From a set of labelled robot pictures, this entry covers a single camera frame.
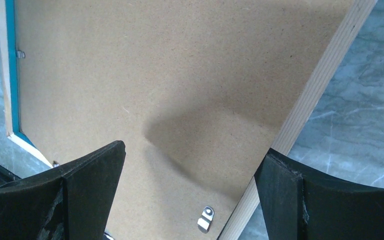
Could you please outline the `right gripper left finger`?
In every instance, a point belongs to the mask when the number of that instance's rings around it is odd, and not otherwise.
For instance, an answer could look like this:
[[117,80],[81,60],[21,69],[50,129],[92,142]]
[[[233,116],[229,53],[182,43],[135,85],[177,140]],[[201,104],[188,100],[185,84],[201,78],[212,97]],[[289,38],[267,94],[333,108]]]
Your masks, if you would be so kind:
[[0,240],[101,240],[122,173],[125,143],[0,186]]

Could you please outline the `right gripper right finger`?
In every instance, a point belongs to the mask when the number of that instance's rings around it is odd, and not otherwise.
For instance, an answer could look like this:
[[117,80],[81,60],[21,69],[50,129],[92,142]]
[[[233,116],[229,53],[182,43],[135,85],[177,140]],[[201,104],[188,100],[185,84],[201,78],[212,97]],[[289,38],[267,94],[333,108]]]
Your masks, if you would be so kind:
[[384,188],[334,177],[274,149],[254,179],[271,240],[384,240]]

